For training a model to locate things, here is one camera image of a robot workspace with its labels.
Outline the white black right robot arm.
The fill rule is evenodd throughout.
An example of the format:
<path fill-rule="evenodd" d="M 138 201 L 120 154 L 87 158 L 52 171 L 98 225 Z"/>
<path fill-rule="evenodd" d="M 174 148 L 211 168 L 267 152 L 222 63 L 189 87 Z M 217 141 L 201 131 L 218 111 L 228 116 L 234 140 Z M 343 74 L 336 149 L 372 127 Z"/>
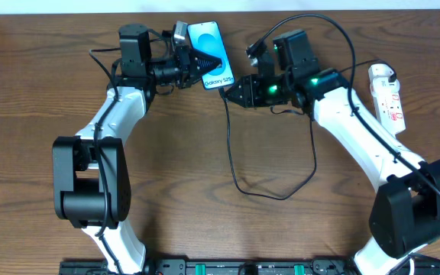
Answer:
<path fill-rule="evenodd" d="M 291 104 L 355 159 L 376 197 L 370 240 L 352 257 L 354 273 L 439 274 L 440 260 L 421 250 L 440 238 L 440 160 L 427 162 L 396 139 L 403 117 L 395 72 L 384 63 L 370 68 L 371 113 L 339 71 L 320 68 L 304 31 L 282 34 L 273 45 L 273 53 L 264 43 L 248 49 L 258 71 L 223 99 L 245 108 Z"/>

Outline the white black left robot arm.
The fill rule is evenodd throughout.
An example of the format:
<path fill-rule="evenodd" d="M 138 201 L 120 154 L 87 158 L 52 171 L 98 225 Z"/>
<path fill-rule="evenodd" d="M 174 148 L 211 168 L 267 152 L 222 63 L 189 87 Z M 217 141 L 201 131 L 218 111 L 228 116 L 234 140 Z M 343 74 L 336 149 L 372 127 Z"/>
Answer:
<path fill-rule="evenodd" d="M 221 65 L 220 58 L 186 43 L 188 27 L 178 21 L 156 35 L 166 46 L 161 57 L 151 53 L 153 29 L 144 24 L 120 27 L 120 58 L 110 68 L 100 66 L 108 77 L 102 107 L 75 135 L 59 136 L 53 143 L 55 212 L 87 234 L 105 256 L 90 274 L 153 271 L 128 220 L 131 184 L 124 146 L 158 95 L 158 86 L 186 89 Z"/>

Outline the blue Galaxy smartphone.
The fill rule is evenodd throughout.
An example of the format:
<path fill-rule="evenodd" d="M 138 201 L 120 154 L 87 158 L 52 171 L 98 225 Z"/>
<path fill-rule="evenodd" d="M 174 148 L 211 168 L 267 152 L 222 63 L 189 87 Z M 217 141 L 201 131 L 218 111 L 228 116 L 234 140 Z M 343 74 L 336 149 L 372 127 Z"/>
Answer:
<path fill-rule="evenodd" d="M 228 60 L 218 23 L 216 21 L 208 21 L 190 24 L 187 30 L 194 49 L 222 60 L 220 65 L 202 77 L 204 88 L 217 89 L 233 85 L 235 77 Z"/>

